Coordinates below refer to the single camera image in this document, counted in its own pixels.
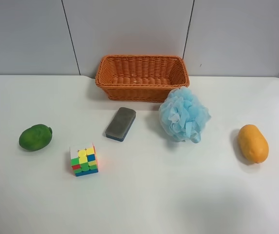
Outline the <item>multicoloured puzzle cube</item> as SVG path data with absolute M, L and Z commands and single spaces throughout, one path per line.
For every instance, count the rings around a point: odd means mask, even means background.
M 70 165 L 76 177 L 98 173 L 99 166 L 94 144 L 71 146 Z

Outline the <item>green lemon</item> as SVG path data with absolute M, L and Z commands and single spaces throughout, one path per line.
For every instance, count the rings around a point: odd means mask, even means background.
M 46 147 L 51 142 L 52 137 L 51 127 L 37 124 L 22 132 L 19 137 L 19 145 L 21 148 L 33 152 Z

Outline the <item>light blue bath pouf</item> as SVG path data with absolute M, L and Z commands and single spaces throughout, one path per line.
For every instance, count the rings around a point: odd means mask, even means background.
M 170 91 L 159 108 L 165 132 L 176 141 L 201 141 L 201 132 L 211 116 L 191 90 L 183 86 Z

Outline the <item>orange woven basket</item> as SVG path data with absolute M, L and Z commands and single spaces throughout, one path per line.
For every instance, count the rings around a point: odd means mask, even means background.
M 111 100 L 161 103 L 169 92 L 190 85 L 178 56 L 107 55 L 99 64 L 96 85 Z

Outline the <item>orange mango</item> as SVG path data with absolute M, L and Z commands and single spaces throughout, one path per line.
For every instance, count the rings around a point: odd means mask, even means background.
M 257 126 L 244 125 L 238 133 L 238 144 L 243 156 L 251 163 L 263 163 L 269 155 L 269 145 Z

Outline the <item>grey blue board eraser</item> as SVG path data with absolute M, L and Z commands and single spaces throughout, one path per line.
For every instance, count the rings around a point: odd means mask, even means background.
M 105 130 L 106 137 L 123 142 L 135 118 L 133 109 L 120 107 Z

